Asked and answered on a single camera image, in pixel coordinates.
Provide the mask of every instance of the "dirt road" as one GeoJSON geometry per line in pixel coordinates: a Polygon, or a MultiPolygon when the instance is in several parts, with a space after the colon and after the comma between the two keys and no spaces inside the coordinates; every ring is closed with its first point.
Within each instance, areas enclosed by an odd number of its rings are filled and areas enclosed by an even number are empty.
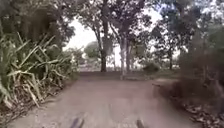
{"type": "Polygon", "coordinates": [[[80,80],[55,98],[15,120],[9,128],[70,128],[76,117],[83,128],[197,128],[175,111],[147,81],[80,80]]]}

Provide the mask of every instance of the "tall grass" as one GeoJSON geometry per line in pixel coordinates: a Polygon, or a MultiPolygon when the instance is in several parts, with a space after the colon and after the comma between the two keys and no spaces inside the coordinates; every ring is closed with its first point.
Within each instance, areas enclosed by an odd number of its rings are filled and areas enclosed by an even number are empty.
{"type": "Polygon", "coordinates": [[[63,87],[62,81],[73,73],[71,56],[52,45],[52,39],[29,42],[19,35],[0,38],[1,106],[38,105],[52,87],[63,87]]]}

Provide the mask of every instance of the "sky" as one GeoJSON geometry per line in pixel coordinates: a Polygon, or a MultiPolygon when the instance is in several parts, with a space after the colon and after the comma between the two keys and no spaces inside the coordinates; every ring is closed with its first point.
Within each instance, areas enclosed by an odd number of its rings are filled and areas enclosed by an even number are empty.
{"type": "MultiPolygon", "coordinates": [[[[151,15],[152,23],[156,23],[157,20],[161,19],[161,16],[158,12],[151,10],[150,12],[146,12],[151,15]]],[[[70,39],[67,46],[64,48],[65,50],[68,48],[78,48],[82,49],[87,46],[89,43],[96,41],[95,34],[92,30],[84,28],[78,20],[74,20],[71,24],[75,28],[75,35],[70,39]]],[[[115,48],[115,58],[116,65],[120,65],[120,48],[115,48]]]]}

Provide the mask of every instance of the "tree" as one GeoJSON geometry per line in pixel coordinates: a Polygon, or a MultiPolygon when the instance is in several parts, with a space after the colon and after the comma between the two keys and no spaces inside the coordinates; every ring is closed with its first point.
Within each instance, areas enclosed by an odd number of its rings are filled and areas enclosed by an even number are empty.
{"type": "Polygon", "coordinates": [[[136,34],[136,31],[142,31],[140,24],[146,27],[151,24],[150,16],[142,13],[145,3],[145,0],[115,0],[109,5],[110,16],[108,20],[120,44],[123,76],[126,71],[130,70],[130,40],[133,39],[132,36],[136,34]]]}
{"type": "Polygon", "coordinates": [[[97,41],[89,43],[85,49],[84,53],[89,59],[98,60],[100,58],[100,52],[98,50],[98,43],[97,41]]]}
{"type": "Polygon", "coordinates": [[[3,33],[18,32],[22,39],[32,42],[54,37],[51,43],[58,45],[61,50],[64,43],[74,34],[69,23],[75,13],[67,8],[66,3],[58,4],[50,0],[11,0],[5,4],[6,8],[0,17],[3,33]]]}
{"type": "Polygon", "coordinates": [[[154,54],[157,58],[169,59],[172,69],[173,54],[176,50],[192,50],[191,39],[197,31],[197,21],[201,16],[200,8],[191,6],[190,2],[164,1],[161,9],[162,20],[152,30],[152,39],[157,41],[154,54]]]}
{"type": "Polygon", "coordinates": [[[108,0],[86,1],[81,5],[77,18],[94,31],[101,57],[101,72],[106,72],[107,51],[112,44],[109,41],[109,28],[107,21],[108,0]]]}

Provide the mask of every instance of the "vegetation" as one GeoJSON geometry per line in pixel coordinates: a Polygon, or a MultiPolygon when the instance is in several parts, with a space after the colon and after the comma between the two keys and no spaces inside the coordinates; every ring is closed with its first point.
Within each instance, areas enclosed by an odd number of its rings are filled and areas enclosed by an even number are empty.
{"type": "Polygon", "coordinates": [[[64,88],[77,65],[62,47],[73,35],[67,3],[2,0],[0,124],[64,88]]]}
{"type": "Polygon", "coordinates": [[[31,101],[38,105],[52,88],[63,88],[63,80],[85,63],[83,51],[62,50],[74,34],[69,25],[74,18],[95,33],[97,41],[84,53],[100,60],[101,72],[106,72],[114,46],[119,45],[122,76],[135,61],[144,64],[148,73],[177,68],[182,98],[201,98],[205,95],[199,92],[208,92],[211,100],[223,104],[223,4],[219,0],[1,0],[0,111],[31,101]],[[161,18],[153,21],[151,11],[161,18]]]}

